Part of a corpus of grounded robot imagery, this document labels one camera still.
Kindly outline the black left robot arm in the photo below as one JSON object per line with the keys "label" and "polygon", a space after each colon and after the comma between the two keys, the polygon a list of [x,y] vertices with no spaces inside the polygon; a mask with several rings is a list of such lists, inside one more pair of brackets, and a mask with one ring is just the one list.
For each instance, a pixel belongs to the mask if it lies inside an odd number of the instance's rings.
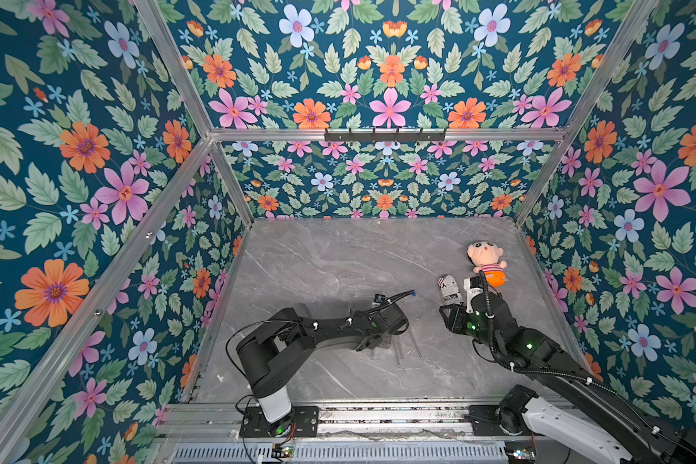
{"label": "black left robot arm", "polygon": [[377,294],[369,309],[351,309],[334,319],[314,319],[286,307],[267,320],[249,325],[252,332],[227,357],[241,372],[263,418],[282,430],[294,415],[287,384],[317,350],[373,350],[401,336],[410,321],[398,302],[415,296],[408,290],[390,297]]}

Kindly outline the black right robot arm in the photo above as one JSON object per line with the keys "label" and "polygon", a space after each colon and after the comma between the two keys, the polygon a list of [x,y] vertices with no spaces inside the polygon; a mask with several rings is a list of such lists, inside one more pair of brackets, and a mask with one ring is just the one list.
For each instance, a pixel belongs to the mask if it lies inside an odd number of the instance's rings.
{"label": "black right robot arm", "polygon": [[516,385],[499,402],[496,423],[508,435],[538,434],[595,463],[696,463],[696,430],[637,410],[597,380],[556,341],[521,326],[485,276],[459,286],[440,276],[439,312],[453,334],[487,347],[494,365],[526,376],[568,401],[575,413]]}

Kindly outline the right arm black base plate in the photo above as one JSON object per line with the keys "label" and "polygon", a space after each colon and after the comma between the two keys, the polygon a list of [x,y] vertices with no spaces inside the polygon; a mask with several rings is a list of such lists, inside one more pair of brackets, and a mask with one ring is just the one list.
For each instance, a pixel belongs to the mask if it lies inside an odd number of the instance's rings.
{"label": "right arm black base plate", "polygon": [[539,435],[529,429],[520,412],[498,405],[470,405],[465,416],[477,436],[529,436]]}

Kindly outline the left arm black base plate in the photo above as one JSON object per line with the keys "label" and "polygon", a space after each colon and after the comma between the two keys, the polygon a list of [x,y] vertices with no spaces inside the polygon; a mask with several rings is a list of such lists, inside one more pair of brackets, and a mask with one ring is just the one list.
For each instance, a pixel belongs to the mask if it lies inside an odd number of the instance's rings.
{"label": "left arm black base plate", "polygon": [[240,436],[243,438],[314,438],[317,436],[320,409],[296,406],[284,418],[269,423],[262,409],[247,406]]}

